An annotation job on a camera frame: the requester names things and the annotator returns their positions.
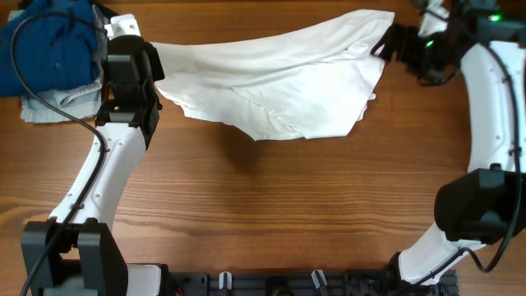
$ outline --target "wooden table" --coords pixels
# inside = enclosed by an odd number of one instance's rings
[[[202,44],[297,30],[359,8],[396,12],[405,1],[113,4],[133,13],[150,41]],[[13,4],[0,5],[5,20]],[[464,79],[424,89],[392,63],[363,121],[341,138],[258,141],[235,127],[165,109],[130,177],[113,226],[128,262],[172,271],[344,271],[380,268],[433,222],[438,188],[466,172],[470,152]],[[0,294],[25,279],[20,236],[45,220],[75,179],[92,135],[75,124],[20,120],[0,99]],[[526,294],[526,235],[500,265],[458,265],[462,295]],[[495,247],[480,251],[488,262]]]

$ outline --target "white t-shirt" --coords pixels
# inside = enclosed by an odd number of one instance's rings
[[[262,39],[154,43],[166,76],[155,85],[187,117],[254,140],[346,136],[375,98],[384,62],[370,52],[394,16],[360,10]]]

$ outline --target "folded blue shirt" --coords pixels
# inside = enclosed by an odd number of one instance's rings
[[[34,0],[16,19],[0,30],[0,96],[26,95],[16,77],[9,54],[12,35],[27,17],[42,12],[65,12],[93,24],[88,0]],[[34,92],[70,90],[89,85],[99,75],[92,55],[96,33],[90,27],[59,16],[32,21],[16,43],[16,61],[21,75]]]

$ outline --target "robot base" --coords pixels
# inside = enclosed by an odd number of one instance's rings
[[[455,271],[448,271],[439,284],[411,291],[381,291],[382,270],[326,274],[326,296],[458,296]],[[311,274],[233,275],[232,288],[219,288],[219,275],[172,273],[181,296],[321,296]]]

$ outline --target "green light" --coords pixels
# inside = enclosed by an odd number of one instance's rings
[[[502,18],[501,15],[493,15],[493,16],[488,16],[487,19],[490,20],[490,21],[500,21]]]

